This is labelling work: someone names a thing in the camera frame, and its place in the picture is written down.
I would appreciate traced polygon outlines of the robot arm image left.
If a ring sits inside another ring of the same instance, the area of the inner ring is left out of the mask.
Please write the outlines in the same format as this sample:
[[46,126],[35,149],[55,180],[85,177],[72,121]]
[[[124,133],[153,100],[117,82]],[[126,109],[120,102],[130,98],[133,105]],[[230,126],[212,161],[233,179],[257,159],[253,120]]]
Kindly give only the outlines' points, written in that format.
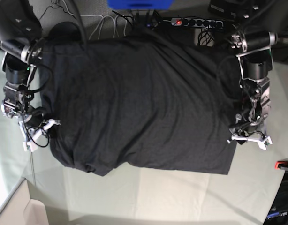
[[17,118],[25,141],[33,143],[42,135],[49,139],[49,130],[57,124],[45,117],[45,108],[30,104],[48,83],[30,89],[36,70],[46,68],[41,64],[44,43],[29,1],[0,0],[0,50],[5,53],[1,67],[6,75],[1,111],[5,117]]

